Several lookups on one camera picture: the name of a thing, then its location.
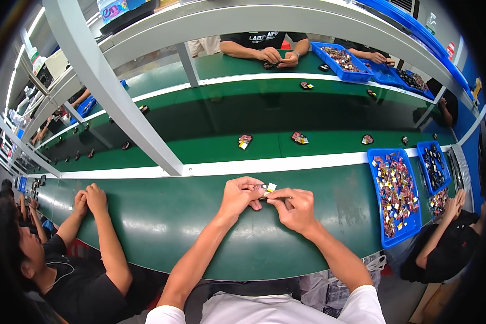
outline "black hair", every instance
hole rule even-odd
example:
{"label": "black hair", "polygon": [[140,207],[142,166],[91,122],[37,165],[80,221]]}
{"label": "black hair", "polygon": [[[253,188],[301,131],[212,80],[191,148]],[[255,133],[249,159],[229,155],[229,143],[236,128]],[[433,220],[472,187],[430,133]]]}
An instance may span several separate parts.
{"label": "black hair", "polygon": [[38,286],[27,279],[21,270],[22,262],[29,258],[19,246],[20,229],[18,209],[9,198],[0,199],[0,253],[23,291],[39,291]]}
{"label": "black hair", "polygon": [[2,187],[2,190],[0,191],[0,199],[2,198],[13,198],[14,199],[14,192],[11,188],[7,187]]}
{"label": "black hair", "polygon": [[13,188],[13,183],[9,179],[2,180],[2,187],[8,187],[9,189]]}

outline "red stool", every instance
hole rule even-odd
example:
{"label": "red stool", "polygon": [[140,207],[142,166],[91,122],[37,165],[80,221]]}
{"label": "red stool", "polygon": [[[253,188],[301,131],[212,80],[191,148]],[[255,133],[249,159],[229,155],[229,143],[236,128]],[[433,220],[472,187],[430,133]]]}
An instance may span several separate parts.
{"label": "red stool", "polygon": [[289,42],[283,40],[282,45],[281,45],[281,49],[292,49],[292,47],[290,46]]}
{"label": "red stool", "polygon": [[79,241],[77,238],[74,239],[74,242],[72,242],[72,245],[70,245],[67,249],[67,254],[70,255],[70,256],[75,256],[75,257],[82,257],[84,258],[85,257],[85,251],[88,250],[90,248],[89,245],[83,243],[83,241]]}

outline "bottle label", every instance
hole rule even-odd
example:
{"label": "bottle label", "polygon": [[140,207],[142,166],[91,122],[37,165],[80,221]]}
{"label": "bottle label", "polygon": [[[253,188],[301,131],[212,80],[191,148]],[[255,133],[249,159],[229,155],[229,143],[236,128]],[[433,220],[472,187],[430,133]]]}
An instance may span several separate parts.
{"label": "bottle label", "polygon": [[118,0],[103,8],[101,10],[101,16],[103,17],[104,23],[107,24],[128,11],[128,3],[125,0]]}

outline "fluorescent light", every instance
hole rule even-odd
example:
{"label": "fluorescent light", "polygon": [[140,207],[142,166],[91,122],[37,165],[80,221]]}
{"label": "fluorescent light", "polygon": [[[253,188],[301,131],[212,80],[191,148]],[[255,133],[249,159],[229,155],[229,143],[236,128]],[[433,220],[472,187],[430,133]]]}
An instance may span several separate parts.
{"label": "fluorescent light", "polygon": [[99,17],[95,17],[95,19],[94,19],[94,20],[92,20],[92,22],[91,22],[91,23],[87,23],[86,25],[87,25],[88,27],[90,27],[91,25],[93,25],[93,24],[94,24],[94,22],[96,22],[96,21],[97,21],[97,19],[99,19]]}
{"label": "fluorescent light", "polygon": [[13,88],[13,82],[15,76],[16,76],[16,70],[14,70],[13,74],[11,75],[11,81],[9,82],[9,88],[7,89],[6,107],[9,107],[9,97],[11,96],[11,90]]}
{"label": "fluorescent light", "polygon": [[27,31],[27,37],[30,37],[32,32],[34,31],[34,28],[36,27],[36,24],[39,22],[41,15],[45,12],[45,7],[41,7],[40,12],[38,13],[38,16],[34,18],[34,21],[32,22],[31,28]]}
{"label": "fluorescent light", "polygon": [[101,15],[101,13],[100,13],[99,11],[97,11],[97,12],[95,13],[95,15],[91,16],[91,17],[90,17],[90,19],[88,19],[88,20],[86,21],[86,24],[88,25],[88,23],[89,23],[89,22],[91,22],[91,21],[92,21],[92,20],[94,20],[94,19],[95,19],[95,20],[97,20],[97,18],[99,18],[99,16],[100,16],[100,15]]}
{"label": "fluorescent light", "polygon": [[25,51],[25,44],[22,44],[22,47],[19,49],[18,57],[16,58],[16,62],[14,62],[14,69],[18,68],[19,60],[22,57],[23,51]]}

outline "forearm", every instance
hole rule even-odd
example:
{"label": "forearm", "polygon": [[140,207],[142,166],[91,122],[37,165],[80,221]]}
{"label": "forearm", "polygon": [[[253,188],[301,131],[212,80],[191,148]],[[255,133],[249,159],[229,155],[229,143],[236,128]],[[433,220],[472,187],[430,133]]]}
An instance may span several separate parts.
{"label": "forearm", "polygon": [[205,226],[193,246],[173,267],[157,306],[171,305],[183,310],[187,297],[230,228],[230,224],[217,218]]}
{"label": "forearm", "polygon": [[79,214],[74,211],[59,227],[56,234],[61,237],[67,247],[69,247],[76,238],[81,222],[83,222],[83,218],[84,217],[79,216]]}
{"label": "forearm", "polygon": [[88,98],[88,96],[90,95],[90,90],[86,89],[84,91],[84,93],[76,100],[74,101],[73,103],[70,103],[71,105],[73,104],[80,104],[82,103],[86,98]]}
{"label": "forearm", "polygon": [[420,268],[426,269],[427,268],[427,259],[429,254],[436,248],[437,243],[445,233],[446,228],[450,224],[451,219],[449,217],[443,217],[441,223],[437,227],[437,229],[432,233],[430,239],[425,244],[419,255],[416,257],[416,265]]}
{"label": "forearm", "polygon": [[309,40],[308,38],[302,39],[295,44],[295,48],[293,49],[294,52],[299,53],[301,56],[306,54],[309,49]]}
{"label": "forearm", "polygon": [[40,238],[40,243],[47,242],[47,236],[45,235],[45,231],[43,230],[43,226],[41,225],[40,219],[38,218],[38,213],[32,207],[29,207],[31,210],[31,217],[34,221],[34,225],[36,225],[36,230],[38,231],[38,237]]}
{"label": "forearm", "polygon": [[347,286],[350,293],[360,286],[373,284],[362,260],[328,233],[322,224],[317,222],[303,235],[319,248],[335,277]]}
{"label": "forearm", "polygon": [[448,109],[446,107],[440,107],[441,113],[443,114],[443,119],[445,120],[445,123],[448,127],[452,127],[454,124],[454,118],[452,115],[448,112]]}
{"label": "forearm", "polygon": [[255,53],[259,52],[259,50],[253,48],[246,48],[236,42],[229,42],[229,41],[221,42],[220,50],[224,54],[227,54],[228,56],[232,56],[234,58],[240,58],[240,59],[255,59],[256,58]]}
{"label": "forearm", "polygon": [[23,216],[23,221],[27,221],[27,209],[25,208],[25,199],[20,198],[19,199],[19,205],[22,210],[22,216]]}
{"label": "forearm", "polygon": [[354,48],[348,48],[347,50],[359,59],[370,60],[371,58],[371,53],[369,52],[362,52]]}
{"label": "forearm", "polygon": [[94,214],[99,236],[99,249],[103,260],[106,275],[119,291],[126,295],[131,285],[131,272],[128,268],[126,256],[122,250],[121,243],[112,225],[108,211]]}

